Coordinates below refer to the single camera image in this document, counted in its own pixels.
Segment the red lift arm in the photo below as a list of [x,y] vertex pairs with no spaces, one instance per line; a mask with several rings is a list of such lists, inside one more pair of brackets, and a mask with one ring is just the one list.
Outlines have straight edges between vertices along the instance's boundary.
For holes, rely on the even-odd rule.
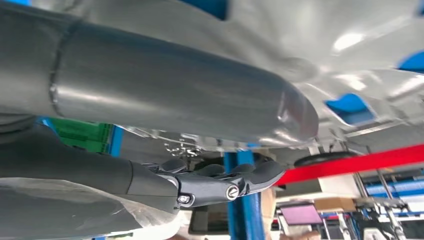
[[424,144],[287,170],[274,185],[424,162]]

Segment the cardboard box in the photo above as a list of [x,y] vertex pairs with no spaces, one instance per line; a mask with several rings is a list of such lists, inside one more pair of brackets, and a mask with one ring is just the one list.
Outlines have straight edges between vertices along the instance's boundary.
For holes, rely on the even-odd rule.
[[355,203],[352,198],[346,197],[329,197],[316,199],[314,201],[315,208],[321,213],[334,212],[355,212]]

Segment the metal pipe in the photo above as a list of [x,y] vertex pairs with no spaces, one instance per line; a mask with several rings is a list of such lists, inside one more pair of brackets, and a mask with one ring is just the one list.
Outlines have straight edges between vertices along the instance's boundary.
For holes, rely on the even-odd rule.
[[278,225],[279,225],[279,233],[280,234],[285,234],[285,231],[284,231],[284,222],[283,222],[283,215],[280,215],[281,214],[281,211],[280,211],[280,213],[277,213],[277,219],[278,219]]
[[353,179],[358,187],[360,196],[363,198],[368,198],[368,192],[364,186],[364,182],[362,181],[361,175],[358,172],[356,172],[353,174]]
[[344,240],[352,240],[351,233],[349,232],[348,225],[346,224],[345,216],[342,212],[337,212],[338,223],[340,227],[341,234],[343,235]]
[[327,220],[325,218],[323,218],[322,223],[324,224],[324,229],[325,229],[325,234],[327,234],[327,239],[331,240],[329,227],[327,226]]
[[377,169],[377,174],[378,174],[378,178],[381,181],[381,184],[384,187],[384,190],[385,190],[385,193],[387,194],[387,197],[389,199],[393,199],[392,191],[390,191],[389,185],[387,185],[386,179],[384,178],[382,172],[379,169]]
[[386,207],[385,211],[387,213],[388,219],[390,219],[391,226],[394,231],[395,238],[397,240],[407,240],[407,237],[405,236],[404,229],[399,224],[399,222],[396,220],[395,214],[393,213],[393,210],[390,207]]
[[276,74],[71,16],[0,3],[0,107],[273,146],[318,132]]

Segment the blue lift column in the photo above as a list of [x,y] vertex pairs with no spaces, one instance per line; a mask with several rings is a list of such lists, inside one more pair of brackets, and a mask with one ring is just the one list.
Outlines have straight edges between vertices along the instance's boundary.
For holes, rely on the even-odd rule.
[[[252,151],[225,153],[227,173],[241,164],[255,164]],[[260,193],[239,197],[228,203],[228,230],[231,240],[265,240]]]

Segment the silver metal surface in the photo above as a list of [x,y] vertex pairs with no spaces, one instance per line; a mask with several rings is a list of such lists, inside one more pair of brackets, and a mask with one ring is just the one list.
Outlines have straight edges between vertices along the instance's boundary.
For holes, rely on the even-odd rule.
[[[424,49],[419,0],[243,0],[232,2],[225,21],[171,0],[44,7],[276,73],[312,102],[320,139],[329,138],[331,129],[366,134],[370,123],[376,131],[380,124],[424,116],[424,76],[395,69]],[[374,119],[347,124],[324,104],[347,93],[360,96]]]
[[[44,115],[49,108],[54,113],[46,115],[53,117],[271,146],[299,146],[318,132],[312,104],[277,74],[170,41],[84,21],[64,21],[64,26],[57,27],[56,23],[62,24],[62,18],[67,20],[68,16],[3,5],[0,30],[10,34],[1,39],[0,52],[7,50],[17,55],[15,63],[30,67],[26,77],[21,75],[23,70],[1,71],[7,75],[0,81],[2,92],[18,100],[4,97],[0,107],[34,115]],[[23,36],[22,31],[9,30],[28,26],[33,28],[24,35],[28,36],[26,45],[48,45],[43,40],[51,38],[50,33],[60,44],[54,41],[40,53],[28,51],[31,57],[18,54],[22,52],[16,39]],[[38,54],[46,57],[42,59],[46,63],[37,68]],[[26,81],[31,82],[32,73],[39,72],[43,86],[28,89]],[[26,100],[26,91],[36,97]]]
[[175,182],[175,180],[173,179],[168,179],[168,181],[170,181],[175,187],[177,187],[177,183]]
[[365,128],[365,129],[358,129],[358,130],[355,130],[355,131],[352,131],[352,132],[345,133],[344,136],[346,138],[352,138],[352,137],[356,137],[356,136],[360,136],[360,135],[364,135],[364,134],[370,134],[370,133],[378,132],[378,131],[381,131],[381,130],[389,129],[389,128],[392,128],[392,127],[396,127],[396,126],[402,125],[404,123],[405,122],[403,122],[403,121],[393,121],[393,122],[388,122],[388,123],[382,123],[382,124],[379,124],[377,126],[370,126],[370,127]]

